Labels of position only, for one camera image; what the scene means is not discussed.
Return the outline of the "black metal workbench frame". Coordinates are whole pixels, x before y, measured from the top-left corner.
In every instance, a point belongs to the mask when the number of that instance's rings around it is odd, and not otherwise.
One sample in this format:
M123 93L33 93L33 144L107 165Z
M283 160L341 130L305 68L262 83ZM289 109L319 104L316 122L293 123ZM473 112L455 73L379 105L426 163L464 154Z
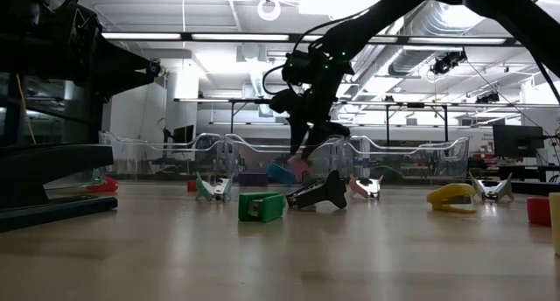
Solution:
M236 109L224 122L219 122L215 117L213 125L226 125L229 133L241 133L242 129L252 127L255 134L247 133L244 137L257 137L265 130L272 132L274 127L284 128L290 136L289 121L286 114L274 115L273 117L259 118L256 111L251 111L252 120L249 120L249 112L242 110L236 114ZM352 129L354 135L363 134L371 138L386 140L425 140L445 141L452 138L452 119L450 113L445 113L441 108L438 112L405 112L404 108L390 107L377 108L373 111L362 110L354 113L335 113L333 123L341 124Z

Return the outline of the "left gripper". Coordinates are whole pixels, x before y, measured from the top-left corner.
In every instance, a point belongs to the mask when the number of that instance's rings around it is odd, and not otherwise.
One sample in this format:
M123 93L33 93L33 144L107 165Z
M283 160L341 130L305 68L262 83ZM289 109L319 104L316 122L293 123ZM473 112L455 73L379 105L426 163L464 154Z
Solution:
M87 91L94 89L94 58L102 26L97 15L65 0L59 7L60 75ZM114 96L151 84L156 61L103 41L103 95Z

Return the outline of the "fluorescent ceiling light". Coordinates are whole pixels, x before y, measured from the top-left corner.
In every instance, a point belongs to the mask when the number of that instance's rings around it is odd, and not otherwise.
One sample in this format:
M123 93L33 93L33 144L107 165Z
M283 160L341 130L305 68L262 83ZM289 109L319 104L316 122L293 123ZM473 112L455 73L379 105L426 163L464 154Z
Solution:
M288 41L289 35L286 34L242 34L242 33L195 33L193 40L209 41Z
M500 45L506 38L410 38L408 43L422 45Z
M106 32L102 36L109 40L181 40L180 33L158 33L158 32Z

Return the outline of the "green mini stapler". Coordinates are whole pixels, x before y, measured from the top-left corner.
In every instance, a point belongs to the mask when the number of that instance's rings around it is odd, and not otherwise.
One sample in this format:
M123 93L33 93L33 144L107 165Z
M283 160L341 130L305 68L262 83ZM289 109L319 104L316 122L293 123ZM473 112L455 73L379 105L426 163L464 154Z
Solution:
M283 217L284 195L279 192L247 192L239 196L238 219L267 223Z

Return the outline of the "clear plastic bin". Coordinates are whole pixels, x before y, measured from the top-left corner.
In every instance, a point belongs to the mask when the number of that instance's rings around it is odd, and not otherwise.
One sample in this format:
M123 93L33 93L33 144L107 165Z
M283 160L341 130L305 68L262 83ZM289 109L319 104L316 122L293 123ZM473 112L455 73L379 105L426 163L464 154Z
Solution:
M344 145L341 161L347 172L364 179L388 182L405 179L462 180L467 174L469 139L450 142L375 141L368 136L351 136Z
M101 132L99 141L112 147L108 174L124 180L175 180L228 176L235 147L224 136L202 133L186 143L148 142Z
M226 134L224 141L227 143L228 151L232 154L233 173L238 175L244 172L264 173L270 163L281 165L291 171L288 159L298 156L303 159L305 145L300 146L295 155L290 154L290 140L288 138L243 138L237 134ZM326 177L333 170L340 171L343 177L347 176L347 166L344 165L343 148L347 140L343 137L333 136L326 139L306 159L311 163L309 179ZM279 184L268 176L269 184Z

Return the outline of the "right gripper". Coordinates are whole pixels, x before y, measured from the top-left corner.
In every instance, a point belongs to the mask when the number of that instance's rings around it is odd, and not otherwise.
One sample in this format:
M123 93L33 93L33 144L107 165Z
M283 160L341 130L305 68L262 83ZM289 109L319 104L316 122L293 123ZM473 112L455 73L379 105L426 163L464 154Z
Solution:
M308 52L307 58L301 78L309 85L304 91L304 100L294 91L285 89L274 95L269 103L273 111L288 114L291 155L297 153L307 128L313 125L305 142L303 159L307 159L329 137L350 136L347 126L327 120L333 103L337 101L336 94L342 78L346 74L354 74L348 59L329 57L323 52Z

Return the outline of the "cluttered black desk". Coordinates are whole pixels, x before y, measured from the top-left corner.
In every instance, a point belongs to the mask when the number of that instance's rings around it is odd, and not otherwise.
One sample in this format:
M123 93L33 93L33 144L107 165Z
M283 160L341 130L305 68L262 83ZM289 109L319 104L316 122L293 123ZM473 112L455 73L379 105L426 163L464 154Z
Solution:
M513 193L547 196L560 193L560 166L499 165L491 169L480 156L469 157L466 183L472 185L469 174L476 179L504 180L512 174Z

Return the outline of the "clear staple remover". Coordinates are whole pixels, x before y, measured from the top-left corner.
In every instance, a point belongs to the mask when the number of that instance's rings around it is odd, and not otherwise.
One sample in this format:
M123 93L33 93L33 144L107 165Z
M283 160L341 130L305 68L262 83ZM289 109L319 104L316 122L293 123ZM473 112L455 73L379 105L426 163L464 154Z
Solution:
M475 178L469 174L472 187L475 190L473 196L479 202L493 201L500 202L504 197L509 198L511 202L515 200L512 188L512 174L509 174L504 180L484 180Z

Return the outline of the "teal staple remover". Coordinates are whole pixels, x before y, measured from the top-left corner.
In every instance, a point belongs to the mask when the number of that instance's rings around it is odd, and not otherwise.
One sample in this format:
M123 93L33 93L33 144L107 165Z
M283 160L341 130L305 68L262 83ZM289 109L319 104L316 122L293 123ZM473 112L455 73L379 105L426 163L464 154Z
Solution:
M195 183L197 188L195 196L196 200L221 200L223 202L231 200L231 189L233 183L231 178L217 178L217 183L215 185L211 185L197 172Z

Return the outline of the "black computer monitor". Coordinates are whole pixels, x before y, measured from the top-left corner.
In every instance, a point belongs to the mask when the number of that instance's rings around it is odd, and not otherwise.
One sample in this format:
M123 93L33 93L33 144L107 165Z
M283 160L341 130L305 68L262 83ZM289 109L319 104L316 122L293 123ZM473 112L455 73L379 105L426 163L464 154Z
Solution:
M190 142L193 140L194 126L187 125L184 127L176 128L172 132L172 148L185 149L190 147Z
M544 148L543 129L538 126L494 125L493 149L496 157L535 158Z

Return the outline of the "silver ventilation duct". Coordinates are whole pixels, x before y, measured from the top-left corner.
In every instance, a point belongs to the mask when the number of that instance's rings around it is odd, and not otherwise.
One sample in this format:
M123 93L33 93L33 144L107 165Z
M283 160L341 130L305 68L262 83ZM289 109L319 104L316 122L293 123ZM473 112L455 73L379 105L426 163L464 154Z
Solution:
M463 36L482 20L482 16L464 6L431 1L421 4L384 32L413 37ZM357 74L353 78L359 84L353 92L353 98L373 97L388 91L389 78L401 81L442 51L440 47L417 45L364 47L359 53Z

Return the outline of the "pink tape roll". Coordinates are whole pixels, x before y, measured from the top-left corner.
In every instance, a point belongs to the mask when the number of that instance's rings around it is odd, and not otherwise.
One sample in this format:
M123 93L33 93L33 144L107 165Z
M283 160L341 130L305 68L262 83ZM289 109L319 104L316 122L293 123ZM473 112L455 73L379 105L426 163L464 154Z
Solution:
M310 173L311 163L298 156L292 156L287 161L294 176L300 181L305 182L306 176Z

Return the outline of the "long black stapler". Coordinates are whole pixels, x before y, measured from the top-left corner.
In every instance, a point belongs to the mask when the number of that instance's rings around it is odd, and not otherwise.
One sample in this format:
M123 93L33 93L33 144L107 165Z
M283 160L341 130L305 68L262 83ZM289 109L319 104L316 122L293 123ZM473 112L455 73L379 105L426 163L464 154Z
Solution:
M0 233L117 208L112 196L49 199L44 188L57 179L113 163L112 147L103 144L0 147Z

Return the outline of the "yellow mini stapler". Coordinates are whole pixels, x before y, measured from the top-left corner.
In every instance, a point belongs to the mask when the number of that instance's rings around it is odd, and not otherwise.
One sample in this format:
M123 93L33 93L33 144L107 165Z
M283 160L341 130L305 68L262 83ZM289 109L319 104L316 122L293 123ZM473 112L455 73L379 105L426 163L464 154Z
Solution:
M451 183L430 192L427 202L434 211L476 214L477 209L472 206L475 189L466 183Z

